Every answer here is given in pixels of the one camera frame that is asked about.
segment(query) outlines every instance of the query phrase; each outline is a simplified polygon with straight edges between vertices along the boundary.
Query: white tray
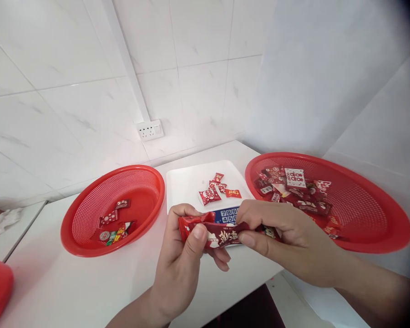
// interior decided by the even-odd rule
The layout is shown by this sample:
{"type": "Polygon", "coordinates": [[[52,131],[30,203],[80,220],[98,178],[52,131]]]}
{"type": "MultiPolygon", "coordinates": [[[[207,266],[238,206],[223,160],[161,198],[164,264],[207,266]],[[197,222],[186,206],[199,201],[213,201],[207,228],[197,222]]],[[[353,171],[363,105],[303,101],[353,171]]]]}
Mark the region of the white tray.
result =
{"type": "Polygon", "coordinates": [[[222,160],[167,172],[167,213],[173,205],[180,203],[191,204],[199,212],[205,213],[240,206],[245,199],[254,199],[254,197],[244,177],[231,161],[222,160]],[[199,191],[209,188],[209,181],[214,178],[216,172],[224,174],[222,183],[227,184],[228,189],[238,189],[242,198],[227,198],[225,194],[218,191],[222,200],[203,206],[199,191]]]}

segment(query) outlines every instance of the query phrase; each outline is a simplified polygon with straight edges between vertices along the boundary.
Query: wall socket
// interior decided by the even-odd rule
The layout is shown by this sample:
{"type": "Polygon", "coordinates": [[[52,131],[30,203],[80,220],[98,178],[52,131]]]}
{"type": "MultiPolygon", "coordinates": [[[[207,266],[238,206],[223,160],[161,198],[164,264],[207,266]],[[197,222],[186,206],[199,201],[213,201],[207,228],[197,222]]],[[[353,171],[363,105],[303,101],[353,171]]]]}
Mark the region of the wall socket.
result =
{"type": "Polygon", "coordinates": [[[160,120],[137,124],[137,130],[142,141],[153,140],[164,136],[160,120]]]}

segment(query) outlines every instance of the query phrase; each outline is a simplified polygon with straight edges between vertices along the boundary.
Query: red plastic basket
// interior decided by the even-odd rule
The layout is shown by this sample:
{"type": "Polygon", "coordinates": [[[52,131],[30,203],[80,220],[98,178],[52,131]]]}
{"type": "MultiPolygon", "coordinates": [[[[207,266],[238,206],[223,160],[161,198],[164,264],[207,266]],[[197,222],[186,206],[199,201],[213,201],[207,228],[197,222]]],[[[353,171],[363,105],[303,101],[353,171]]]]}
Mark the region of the red plastic basket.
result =
{"type": "MultiPolygon", "coordinates": [[[[304,169],[305,177],[331,181],[327,200],[333,204],[332,214],[343,225],[342,236],[348,241],[334,240],[340,247],[362,253],[390,253],[407,246],[410,221],[403,209],[381,188],[355,172],[327,160],[297,153],[269,153],[250,161],[246,182],[256,199],[253,181],[268,166],[304,169]]],[[[324,228],[326,219],[312,215],[324,228]]]]}
{"type": "Polygon", "coordinates": [[[165,184],[161,174],[150,166],[130,165],[116,169],[89,185],[68,209],[61,227],[61,241],[71,254],[100,256],[140,238],[153,225],[164,200],[165,184]],[[121,209],[120,220],[136,220],[135,230],[126,238],[106,246],[90,240],[99,218],[114,210],[120,200],[131,199],[129,208],[121,209]]]}

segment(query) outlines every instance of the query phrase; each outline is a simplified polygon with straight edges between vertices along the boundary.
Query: right hand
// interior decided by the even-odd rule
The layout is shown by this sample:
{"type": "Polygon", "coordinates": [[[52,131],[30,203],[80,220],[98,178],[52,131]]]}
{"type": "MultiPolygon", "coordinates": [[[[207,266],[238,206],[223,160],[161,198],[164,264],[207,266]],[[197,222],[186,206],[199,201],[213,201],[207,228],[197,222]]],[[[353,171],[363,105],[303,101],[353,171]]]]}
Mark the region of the right hand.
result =
{"type": "Polygon", "coordinates": [[[282,242],[254,231],[242,231],[240,241],[273,260],[303,281],[318,287],[340,288],[357,258],[338,247],[301,210],[286,203],[245,200],[237,214],[237,224],[250,229],[260,224],[282,231],[282,242]]]}

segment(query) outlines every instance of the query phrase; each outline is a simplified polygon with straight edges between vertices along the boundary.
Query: fingernail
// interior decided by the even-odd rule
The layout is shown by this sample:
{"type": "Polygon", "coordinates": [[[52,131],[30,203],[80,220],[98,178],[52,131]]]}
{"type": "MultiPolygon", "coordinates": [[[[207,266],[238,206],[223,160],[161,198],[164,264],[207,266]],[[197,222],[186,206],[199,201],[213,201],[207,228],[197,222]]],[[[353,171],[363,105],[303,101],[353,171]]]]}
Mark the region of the fingernail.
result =
{"type": "Polygon", "coordinates": [[[196,237],[196,239],[202,239],[206,231],[207,230],[203,224],[198,224],[192,230],[192,234],[196,237]]]}
{"type": "Polygon", "coordinates": [[[238,235],[238,239],[242,244],[246,245],[247,247],[255,247],[255,240],[252,238],[252,236],[250,236],[247,233],[238,235]]]}

